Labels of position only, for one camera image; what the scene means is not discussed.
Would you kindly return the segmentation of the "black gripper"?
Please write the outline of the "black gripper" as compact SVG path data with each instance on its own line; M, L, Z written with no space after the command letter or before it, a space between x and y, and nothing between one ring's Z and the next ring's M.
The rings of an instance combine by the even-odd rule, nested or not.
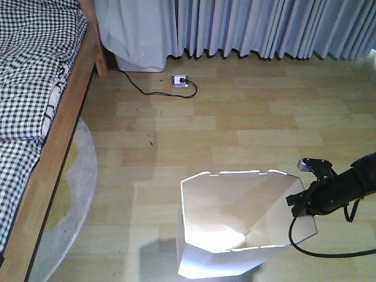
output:
M328 215L351 201L351 193L337 178L314 181L307 190L286 197L294 217Z

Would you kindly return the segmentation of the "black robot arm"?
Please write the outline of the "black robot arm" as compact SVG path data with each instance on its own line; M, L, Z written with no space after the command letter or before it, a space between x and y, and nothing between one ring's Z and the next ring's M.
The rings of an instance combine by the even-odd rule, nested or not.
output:
M327 215L375 193L375 153L358 159L340 174L323 159L301 158L297 167L313 173L317 180L307 190L286 197L294 217Z

